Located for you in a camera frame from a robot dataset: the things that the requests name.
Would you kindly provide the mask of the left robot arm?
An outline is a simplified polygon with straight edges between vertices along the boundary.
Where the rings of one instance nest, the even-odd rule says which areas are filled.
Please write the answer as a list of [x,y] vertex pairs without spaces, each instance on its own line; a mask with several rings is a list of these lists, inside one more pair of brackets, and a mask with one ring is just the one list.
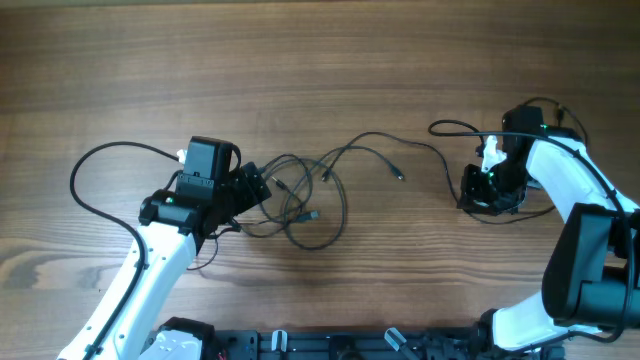
[[124,263],[62,359],[224,359],[225,347],[206,323],[172,318],[153,325],[177,280],[194,268],[207,240],[241,227],[236,216],[271,193],[256,165],[243,164],[227,141],[194,136],[175,155],[182,164],[168,184],[141,203]]

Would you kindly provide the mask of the black usb cable long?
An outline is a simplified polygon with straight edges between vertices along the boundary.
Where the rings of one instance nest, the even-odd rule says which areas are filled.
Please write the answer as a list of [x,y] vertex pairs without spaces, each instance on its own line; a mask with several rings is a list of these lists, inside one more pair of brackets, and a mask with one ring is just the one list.
[[[438,125],[444,124],[457,125],[466,128],[470,130],[474,136],[478,137],[480,144],[476,147],[475,153],[483,161],[482,152],[484,149],[485,140],[490,135],[483,135],[481,131],[473,125],[453,119],[441,119],[433,122],[429,125],[428,132],[431,135],[435,135],[436,132],[434,131],[434,128]],[[530,188],[539,189],[541,187],[540,183],[535,180],[533,176],[530,175],[525,169],[528,151],[531,149],[534,142],[532,138],[526,136],[527,134],[563,135],[577,140],[584,145],[589,144],[588,132],[582,122],[575,115],[575,113],[559,101],[548,97],[530,98],[523,103],[515,106],[511,110],[505,112],[502,116],[501,126],[503,132],[501,136],[502,147],[499,149],[507,154],[507,159],[498,165],[505,166],[508,169],[520,170],[524,172],[524,174],[526,175],[526,196]],[[440,158],[449,192],[452,195],[452,198],[455,201],[457,207],[457,201],[461,196],[461,189],[459,191],[456,191],[454,189],[446,159],[437,148],[427,143],[401,139],[388,133],[381,133],[380,135],[405,145],[426,148],[434,152]],[[526,197],[523,203],[518,208],[517,213],[502,214],[518,214],[525,200]],[[486,222],[482,218],[484,214],[470,213],[465,210],[462,211],[471,218],[481,223]]]

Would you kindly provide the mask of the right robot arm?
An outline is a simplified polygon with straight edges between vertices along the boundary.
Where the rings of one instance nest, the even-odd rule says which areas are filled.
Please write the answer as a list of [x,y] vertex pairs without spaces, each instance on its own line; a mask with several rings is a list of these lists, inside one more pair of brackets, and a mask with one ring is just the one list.
[[576,336],[613,342],[638,328],[639,206],[592,162],[586,138],[546,124],[531,105],[506,112],[501,131],[479,136],[483,161],[465,168],[459,208],[515,213],[537,184],[564,222],[540,291],[484,317],[484,352],[522,356]]

